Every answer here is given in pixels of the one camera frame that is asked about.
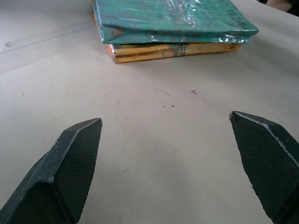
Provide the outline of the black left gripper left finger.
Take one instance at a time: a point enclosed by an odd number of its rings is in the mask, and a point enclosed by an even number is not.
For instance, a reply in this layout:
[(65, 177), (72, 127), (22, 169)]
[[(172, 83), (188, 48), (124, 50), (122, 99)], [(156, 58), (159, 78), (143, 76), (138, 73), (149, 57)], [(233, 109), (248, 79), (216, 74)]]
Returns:
[(102, 119), (65, 129), (0, 210), (0, 224), (78, 224), (95, 171)]

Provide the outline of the green plastic-wrapped packet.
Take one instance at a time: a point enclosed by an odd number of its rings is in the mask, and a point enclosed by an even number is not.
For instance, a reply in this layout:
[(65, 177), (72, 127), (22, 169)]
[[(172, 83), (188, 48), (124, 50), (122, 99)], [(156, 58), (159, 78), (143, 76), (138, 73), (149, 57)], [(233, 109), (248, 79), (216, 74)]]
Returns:
[(104, 44), (238, 43), (258, 33), (230, 0), (93, 0)]

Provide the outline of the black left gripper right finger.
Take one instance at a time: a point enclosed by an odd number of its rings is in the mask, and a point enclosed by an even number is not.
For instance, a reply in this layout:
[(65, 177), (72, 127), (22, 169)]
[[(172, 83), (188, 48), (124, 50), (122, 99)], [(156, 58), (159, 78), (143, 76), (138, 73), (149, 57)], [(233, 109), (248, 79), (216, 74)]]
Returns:
[(299, 143), (278, 123), (232, 111), (243, 169), (273, 224), (299, 224)]

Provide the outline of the orange paperback book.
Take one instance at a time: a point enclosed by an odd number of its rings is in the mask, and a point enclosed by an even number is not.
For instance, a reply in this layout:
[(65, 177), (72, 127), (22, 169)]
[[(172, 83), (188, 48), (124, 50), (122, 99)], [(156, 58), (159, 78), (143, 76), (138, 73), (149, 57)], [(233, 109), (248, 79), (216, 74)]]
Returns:
[(113, 62), (130, 63), (162, 58), (190, 56), (206, 53), (236, 52), (239, 43), (133, 43), (106, 44)]

